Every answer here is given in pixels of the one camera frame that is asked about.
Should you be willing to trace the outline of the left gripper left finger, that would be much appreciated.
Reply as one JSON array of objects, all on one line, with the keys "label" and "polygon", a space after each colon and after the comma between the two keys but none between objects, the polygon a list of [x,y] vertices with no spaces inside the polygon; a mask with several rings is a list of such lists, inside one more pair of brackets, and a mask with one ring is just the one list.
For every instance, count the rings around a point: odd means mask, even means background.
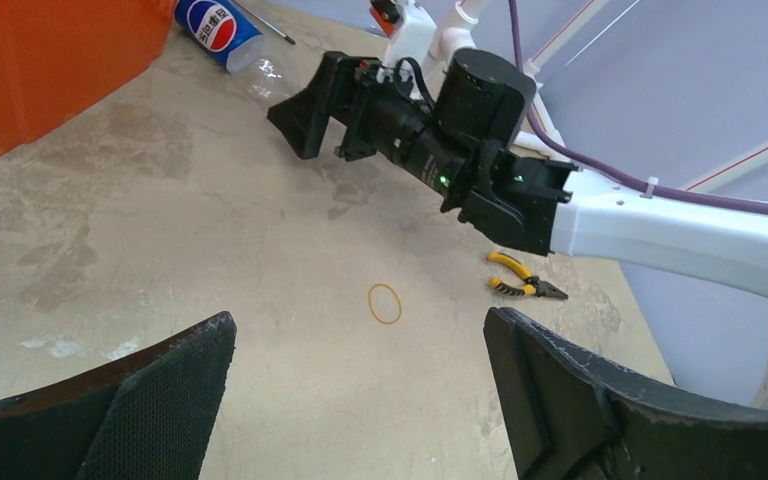
[{"label": "left gripper left finger", "polygon": [[0,479],[197,479],[237,328],[220,312],[150,347],[0,400]]}]

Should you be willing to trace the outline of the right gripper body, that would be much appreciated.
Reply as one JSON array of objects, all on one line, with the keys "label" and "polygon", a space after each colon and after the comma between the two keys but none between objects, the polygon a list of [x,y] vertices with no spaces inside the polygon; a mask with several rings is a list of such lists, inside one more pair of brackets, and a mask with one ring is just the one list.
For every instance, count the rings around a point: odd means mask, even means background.
[{"label": "right gripper body", "polygon": [[335,155],[348,162],[377,153],[405,163],[424,132],[424,92],[419,63],[404,57],[386,67],[372,57],[325,56],[328,90],[323,105],[345,127]]}]

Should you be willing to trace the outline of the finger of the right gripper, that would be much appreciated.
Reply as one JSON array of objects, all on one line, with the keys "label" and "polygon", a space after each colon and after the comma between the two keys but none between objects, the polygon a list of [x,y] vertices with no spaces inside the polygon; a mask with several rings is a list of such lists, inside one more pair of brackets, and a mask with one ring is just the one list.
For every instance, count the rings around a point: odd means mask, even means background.
[{"label": "finger of the right gripper", "polygon": [[345,122],[357,92],[358,58],[328,51],[306,87],[268,109],[267,119],[302,160],[317,157],[331,118]]}]

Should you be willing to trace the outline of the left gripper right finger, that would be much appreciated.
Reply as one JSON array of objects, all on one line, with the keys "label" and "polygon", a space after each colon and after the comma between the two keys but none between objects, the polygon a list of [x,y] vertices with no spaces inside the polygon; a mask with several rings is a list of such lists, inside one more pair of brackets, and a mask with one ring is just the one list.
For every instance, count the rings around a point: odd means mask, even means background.
[{"label": "left gripper right finger", "polygon": [[768,410],[661,383],[509,307],[483,333],[519,478],[768,479]]}]

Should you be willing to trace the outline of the Pepsi bottle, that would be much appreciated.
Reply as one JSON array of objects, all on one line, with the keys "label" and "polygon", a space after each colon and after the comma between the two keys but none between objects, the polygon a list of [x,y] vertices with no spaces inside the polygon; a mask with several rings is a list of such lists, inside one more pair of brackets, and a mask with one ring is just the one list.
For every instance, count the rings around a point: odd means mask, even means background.
[{"label": "Pepsi bottle", "polygon": [[264,104],[295,90],[286,52],[230,1],[181,0],[174,18],[184,33],[235,85]]}]

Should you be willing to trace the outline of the orange plastic bin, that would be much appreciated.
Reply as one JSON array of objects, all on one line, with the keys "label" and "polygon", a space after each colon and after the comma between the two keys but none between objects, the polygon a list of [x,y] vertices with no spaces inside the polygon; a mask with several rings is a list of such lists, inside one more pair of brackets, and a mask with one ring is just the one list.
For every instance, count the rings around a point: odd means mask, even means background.
[{"label": "orange plastic bin", "polygon": [[173,1],[0,1],[0,155],[34,142],[143,73]]}]

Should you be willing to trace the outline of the black yellow long screwdriver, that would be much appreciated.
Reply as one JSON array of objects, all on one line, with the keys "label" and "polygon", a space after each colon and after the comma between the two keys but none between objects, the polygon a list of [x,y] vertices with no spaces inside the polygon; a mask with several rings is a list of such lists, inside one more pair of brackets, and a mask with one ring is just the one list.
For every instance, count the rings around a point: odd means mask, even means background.
[{"label": "black yellow long screwdriver", "polygon": [[281,39],[283,39],[284,41],[288,42],[290,45],[296,45],[297,44],[296,40],[293,37],[291,37],[289,34],[285,33],[283,30],[279,29],[276,25],[274,25],[273,23],[269,22],[268,20],[266,20],[265,18],[263,18],[259,14],[255,13],[254,11],[249,9],[241,1],[233,0],[233,3],[239,9],[241,9],[245,14],[247,14],[247,15],[251,16],[252,18],[254,18],[255,20],[257,20],[259,23],[261,23],[267,29],[269,29],[272,32],[274,32]]}]

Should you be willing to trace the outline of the yellow black pliers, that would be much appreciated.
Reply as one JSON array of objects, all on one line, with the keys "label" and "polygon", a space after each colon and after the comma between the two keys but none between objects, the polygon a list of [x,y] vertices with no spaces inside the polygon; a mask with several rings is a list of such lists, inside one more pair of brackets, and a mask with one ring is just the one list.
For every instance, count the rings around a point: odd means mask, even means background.
[{"label": "yellow black pliers", "polygon": [[499,277],[491,277],[487,286],[495,292],[512,298],[536,297],[554,300],[568,300],[569,295],[549,281],[541,279],[533,274],[524,264],[517,259],[499,251],[491,251],[486,255],[490,263],[501,265],[511,271],[520,280],[519,285],[511,285]]}]

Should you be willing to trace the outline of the yellow rubber band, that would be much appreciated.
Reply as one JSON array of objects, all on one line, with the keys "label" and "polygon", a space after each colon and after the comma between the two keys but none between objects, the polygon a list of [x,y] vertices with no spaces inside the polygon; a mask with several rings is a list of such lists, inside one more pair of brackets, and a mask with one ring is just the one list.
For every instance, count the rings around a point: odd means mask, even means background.
[{"label": "yellow rubber band", "polygon": [[372,319],[384,326],[395,325],[402,319],[403,304],[396,290],[386,283],[373,284],[367,292]]}]

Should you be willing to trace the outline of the white PVC pipe frame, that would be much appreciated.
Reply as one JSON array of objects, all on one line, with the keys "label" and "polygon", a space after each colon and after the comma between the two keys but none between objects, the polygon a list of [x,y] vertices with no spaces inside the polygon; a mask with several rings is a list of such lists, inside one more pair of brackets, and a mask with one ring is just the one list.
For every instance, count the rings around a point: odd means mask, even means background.
[{"label": "white PVC pipe frame", "polygon": [[611,1],[551,55],[579,1],[518,5],[565,144],[672,187],[768,145],[768,1]]}]

